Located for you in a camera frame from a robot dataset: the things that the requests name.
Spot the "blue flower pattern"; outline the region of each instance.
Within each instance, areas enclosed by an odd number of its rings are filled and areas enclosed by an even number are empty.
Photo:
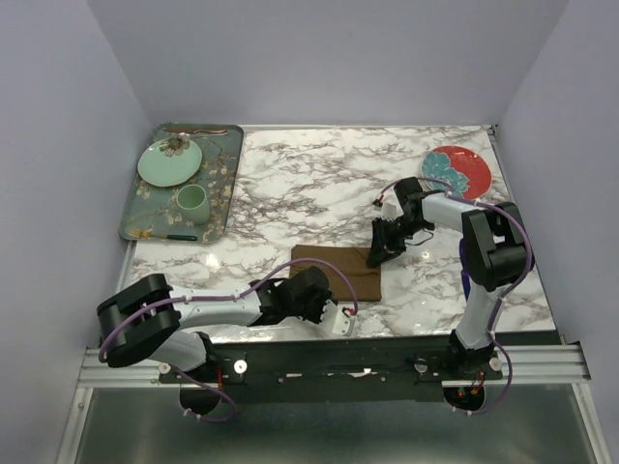
[[[454,194],[464,196],[468,190],[468,177],[452,168],[449,157],[444,153],[429,152],[422,164],[424,177],[448,182],[454,188]],[[433,189],[444,189],[445,186],[430,182]]]

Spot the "brown towel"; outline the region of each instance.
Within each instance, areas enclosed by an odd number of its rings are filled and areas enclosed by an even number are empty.
[[[371,269],[366,266],[368,255],[369,248],[307,245],[296,245],[292,248],[292,259],[318,258],[333,264],[342,271],[350,280],[360,302],[379,302],[382,298],[380,267]],[[290,276],[298,274],[309,266],[315,266],[327,275],[331,291],[336,299],[341,302],[352,301],[350,290],[341,277],[326,266],[316,263],[295,264],[290,267]]]

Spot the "green tray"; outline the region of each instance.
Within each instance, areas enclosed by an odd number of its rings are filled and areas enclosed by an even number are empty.
[[[166,239],[157,237],[137,239],[131,233],[135,230],[142,230],[157,235],[194,235],[197,237],[197,242],[187,243],[211,244],[216,242],[223,235],[228,221],[232,191],[243,147],[243,130],[238,126],[212,124],[161,124],[153,130],[150,143],[174,135],[174,133],[163,130],[164,128],[225,130],[225,133],[210,132],[189,135],[189,138],[202,150],[202,164],[199,170],[180,186],[157,188],[147,184],[139,175],[135,175],[120,223],[120,235],[127,240],[168,242]],[[209,194],[211,218],[205,224],[195,225],[181,216],[176,204],[176,195],[187,184],[199,184]]]

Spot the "marble table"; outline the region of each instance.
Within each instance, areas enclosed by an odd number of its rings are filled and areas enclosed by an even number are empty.
[[[140,242],[130,281],[163,273],[172,285],[233,290],[290,259],[298,244],[368,247],[371,206],[395,179],[419,175],[424,154],[460,145],[492,172],[490,202],[509,198],[486,130],[481,127],[260,130],[244,143],[224,237],[210,246]],[[361,303],[352,336],[447,334],[464,308],[457,232],[437,227],[432,240],[382,267],[380,303]],[[536,271],[508,299],[497,330],[552,330]],[[304,340],[328,335],[288,318],[274,327],[203,328],[216,342]]]

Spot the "mug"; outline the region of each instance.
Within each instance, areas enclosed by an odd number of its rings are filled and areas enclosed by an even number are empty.
[[[206,190],[196,184],[184,186],[178,192],[176,204],[182,215],[196,224],[203,224],[211,217],[211,204]]]

